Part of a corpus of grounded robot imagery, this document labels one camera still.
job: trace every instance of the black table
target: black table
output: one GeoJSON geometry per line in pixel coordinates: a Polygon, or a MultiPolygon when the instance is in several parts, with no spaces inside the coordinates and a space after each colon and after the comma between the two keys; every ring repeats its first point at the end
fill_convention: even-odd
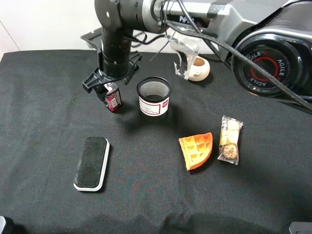
{"type": "Polygon", "coordinates": [[[110,113],[81,82],[94,51],[5,54],[0,63],[0,215],[31,234],[287,233],[312,221],[312,117],[243,90],[222,64],[201,83],[175,75],[176,55],[144,54],[124,106],[110,113]],[[166,78],[168,118],[139,117],[137,83],[166,78]],[[239,165],[217,160],[223,115],[244,122],[239,165]],[[187,172],[178,139],[211,132],[208,162],[187,172]],[[104,186],[73,186],[88,136],[111,143],[104,186]]]}

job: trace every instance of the red ring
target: red ring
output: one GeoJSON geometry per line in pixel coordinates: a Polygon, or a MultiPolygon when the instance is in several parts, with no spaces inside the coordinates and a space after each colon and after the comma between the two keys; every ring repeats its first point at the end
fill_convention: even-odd
{"type": "MultiPolygon", "coordinates": [[[[263,60],[263,59],[265,59],[265,60],[268,60],[268,61],[271,61],[273,64],[274,64],[274,66],[275,66],[275,74],[273,75],[274,77],[276,77],[277,76],[277,74],[278,74],[278,65],[277,65],[277,63],[272,59],[272,58],[269,58],[269,57],[260,57],[260,58],[257,58],[255,61],[253,61],[253,62],[258,62],[259,60],[263,60]]],[[[254,73],[254,68],[251,68],[251,72],[252,72],[252,75],[254,76],[254,78],[255,79],[257,79],[257,80],[259,80],[259,81],[262,81],[262,82],[266,82],[266,81],[268,81],[268,79],[266,79],[266,78],[260,78],[260,77],[258,77],[255,73],[254,73]]]]}

